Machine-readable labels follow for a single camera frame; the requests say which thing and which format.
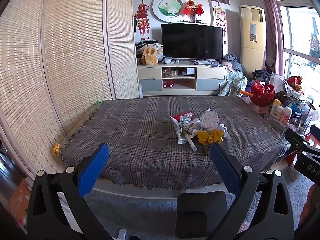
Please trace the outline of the yellow snack bag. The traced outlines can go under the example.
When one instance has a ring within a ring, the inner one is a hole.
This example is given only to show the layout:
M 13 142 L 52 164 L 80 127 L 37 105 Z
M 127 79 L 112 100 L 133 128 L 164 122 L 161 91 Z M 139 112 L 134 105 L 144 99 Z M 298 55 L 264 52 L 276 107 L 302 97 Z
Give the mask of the yellow snack bag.
M 223 131 L 212 130 L 210 133 L 205 131 L 198 131 L 197 138 L 202 145 L 210 145 L 217 142 L 218 144 L 223 141 Z

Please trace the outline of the pink dotted plastic lid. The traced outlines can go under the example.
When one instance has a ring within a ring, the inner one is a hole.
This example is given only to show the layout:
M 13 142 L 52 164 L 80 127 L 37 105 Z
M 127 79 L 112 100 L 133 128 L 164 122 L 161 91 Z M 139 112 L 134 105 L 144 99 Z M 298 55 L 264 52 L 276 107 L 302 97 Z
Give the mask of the pink dotted plastic lid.
M 204 129 L 209 131 L 217 129 L 220 123 L 219 116 L 210 108 L 203 113 L 200 120 Z

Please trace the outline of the white green printed wrapper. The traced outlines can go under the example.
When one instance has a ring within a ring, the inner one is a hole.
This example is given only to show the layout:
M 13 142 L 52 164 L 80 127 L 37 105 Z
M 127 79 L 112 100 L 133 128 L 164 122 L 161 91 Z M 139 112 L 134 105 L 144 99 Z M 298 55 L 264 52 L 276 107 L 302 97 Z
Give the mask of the white green printed wrapper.
M 174 129 L 176 131 L 177 135 L 177 142 L 178 144 L 186 144 L 187 143 L 187 138 L 185 137 L 185 134 L 189 135 L 190 138 L 193 137 L 193 129 L 191 128 L 192 126 L 192 118 L 188 117 L 183 117 L 181 121 L 176 120 L 174 117 L 170 117 Z

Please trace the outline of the red cylindrical snack can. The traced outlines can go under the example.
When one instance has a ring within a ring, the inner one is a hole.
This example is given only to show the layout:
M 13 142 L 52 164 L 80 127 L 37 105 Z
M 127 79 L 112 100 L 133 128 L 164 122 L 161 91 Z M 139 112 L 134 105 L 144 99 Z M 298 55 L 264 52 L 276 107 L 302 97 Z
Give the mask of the red cylindrical snack can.
M 178 122 L 188 122 L 194 119 L 194 115 L 192 112 L 186 112 L 186 113 L 174 116 L 174 119 L 177 120 Z

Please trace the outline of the black trash bin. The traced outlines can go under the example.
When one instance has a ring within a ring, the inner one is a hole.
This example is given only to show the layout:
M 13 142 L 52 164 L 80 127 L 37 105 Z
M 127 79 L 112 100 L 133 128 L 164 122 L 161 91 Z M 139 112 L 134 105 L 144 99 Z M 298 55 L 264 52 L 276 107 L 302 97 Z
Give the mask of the black trash bin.
M 180 194 L 177 198 L 175 236 L 180 239 L 208 237 L 227 210 L 223 191 Z

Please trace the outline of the white pink-label bottle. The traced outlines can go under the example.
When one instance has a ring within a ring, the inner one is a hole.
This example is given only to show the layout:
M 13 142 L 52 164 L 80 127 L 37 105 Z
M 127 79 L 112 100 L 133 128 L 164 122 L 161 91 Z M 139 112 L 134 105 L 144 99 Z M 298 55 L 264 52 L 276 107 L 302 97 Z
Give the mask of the white pink-label bottle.
M 292 109 L 288 106 L 284 107 L 280 120 L 279 120 L 279 124 L 282 127 L 286 127 L 287 124 L 289 123 L 289 120 L 291 118 L 292 115 Z

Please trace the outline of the white cream bottle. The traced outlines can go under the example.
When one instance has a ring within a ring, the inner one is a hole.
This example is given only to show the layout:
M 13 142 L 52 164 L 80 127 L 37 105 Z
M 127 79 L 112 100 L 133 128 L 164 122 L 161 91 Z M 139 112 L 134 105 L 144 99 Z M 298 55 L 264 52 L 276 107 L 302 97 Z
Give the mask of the white cream bottle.
M 273 116 L 274 121 L 276 121 L 276 122 L 280 121 L 283 110 L 284 110 L 284 108 L 282 106 L 276 107 L 276 110 L 274 111 L 274 116 Z

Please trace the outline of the white yellow-cap bottle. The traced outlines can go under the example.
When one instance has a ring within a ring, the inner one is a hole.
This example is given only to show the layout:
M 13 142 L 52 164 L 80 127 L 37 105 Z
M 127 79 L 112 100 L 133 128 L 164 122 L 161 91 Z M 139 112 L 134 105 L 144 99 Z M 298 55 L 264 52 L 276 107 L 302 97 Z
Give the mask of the white yellow-cap bottle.
M 281 105 L 281 102 L 278 99 L 274 99 L 272 107 L 271 107 L 271 111 L 270 111 L 270 115 L 274 116 L 278 106 Z

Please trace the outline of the red plastic basket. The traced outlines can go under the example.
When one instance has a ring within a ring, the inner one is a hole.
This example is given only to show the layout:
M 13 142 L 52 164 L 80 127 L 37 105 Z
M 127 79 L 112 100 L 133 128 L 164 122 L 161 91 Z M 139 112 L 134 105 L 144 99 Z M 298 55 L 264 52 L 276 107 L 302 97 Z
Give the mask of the red plastic basket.
M 253 81 L 249 92 L 253 95 L 250 97 L 250 100 L 256 106 L 266 107 L 274 101 L 275 92 L 273 85 Z

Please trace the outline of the grey plaid table cloth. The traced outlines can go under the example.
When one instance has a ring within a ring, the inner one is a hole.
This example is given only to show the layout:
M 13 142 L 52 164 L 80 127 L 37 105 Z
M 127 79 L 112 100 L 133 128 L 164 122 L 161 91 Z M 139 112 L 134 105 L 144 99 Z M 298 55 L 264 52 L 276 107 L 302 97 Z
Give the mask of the grey plaid table cloth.
M 214 111 L 227 128 L 221 146 L 243 165 L 269 169 L 284 143 L 265 120 L 239 97 L 169 96 L 110 100 L 63 146 L 60 159 L 75 166 L 105 143 L 110 157 L 101 176 L 117 185 L 149 189 L 194 189 L 221 182 L 203 146 L 179 144 L 171 118 Z

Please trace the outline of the pink window curtain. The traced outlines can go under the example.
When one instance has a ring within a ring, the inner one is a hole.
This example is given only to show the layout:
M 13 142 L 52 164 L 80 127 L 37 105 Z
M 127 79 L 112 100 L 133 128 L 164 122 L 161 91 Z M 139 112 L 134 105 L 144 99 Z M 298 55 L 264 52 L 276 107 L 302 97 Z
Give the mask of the pink window curtain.
M 284 74 L 283 35 L 276 0 L 263 0 L 267 30 L 267 56 L 274 60 L 276 74 Z

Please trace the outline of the cream standing air conditioner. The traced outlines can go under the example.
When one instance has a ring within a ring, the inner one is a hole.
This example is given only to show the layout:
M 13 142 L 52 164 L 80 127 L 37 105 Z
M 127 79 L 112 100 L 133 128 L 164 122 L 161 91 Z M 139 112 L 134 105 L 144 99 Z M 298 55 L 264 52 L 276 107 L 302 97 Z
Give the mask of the cream standing air conditioner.
M 266 60 L 266 20 L 263 8 L 241 5 L 241 64 L 247 76 L 253 77 L 255 70 L 262 70 Z

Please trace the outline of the white tv cabinet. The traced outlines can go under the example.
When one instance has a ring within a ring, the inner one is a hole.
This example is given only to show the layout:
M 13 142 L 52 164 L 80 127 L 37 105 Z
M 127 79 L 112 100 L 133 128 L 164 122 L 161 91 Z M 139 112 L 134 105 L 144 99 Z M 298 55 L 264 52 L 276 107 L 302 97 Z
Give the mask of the white tv cabinet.
M 192 64 L 140 65 L 139 84 L 143 96 L 216 95 L 226 81 L 226 67 Z

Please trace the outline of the yellow plush toy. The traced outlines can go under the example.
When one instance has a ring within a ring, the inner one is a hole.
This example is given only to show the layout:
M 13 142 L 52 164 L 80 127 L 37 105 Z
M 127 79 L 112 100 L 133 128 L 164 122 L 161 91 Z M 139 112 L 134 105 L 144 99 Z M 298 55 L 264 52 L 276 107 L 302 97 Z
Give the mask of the yellow plush toy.
M 143 65 L 156 65 L 158 64 L 157 50 L 151 46 L 144 48 L 141 62 Z

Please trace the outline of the round lotus wall plate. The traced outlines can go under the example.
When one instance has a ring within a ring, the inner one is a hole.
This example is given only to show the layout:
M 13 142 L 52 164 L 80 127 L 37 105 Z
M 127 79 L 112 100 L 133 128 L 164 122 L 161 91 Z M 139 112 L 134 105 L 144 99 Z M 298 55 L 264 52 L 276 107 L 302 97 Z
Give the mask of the round lotus wall plate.
M 182 0 L 153 0 L 152 10 L 156 18 L 162 22 L 175 23 L 183 19 Z

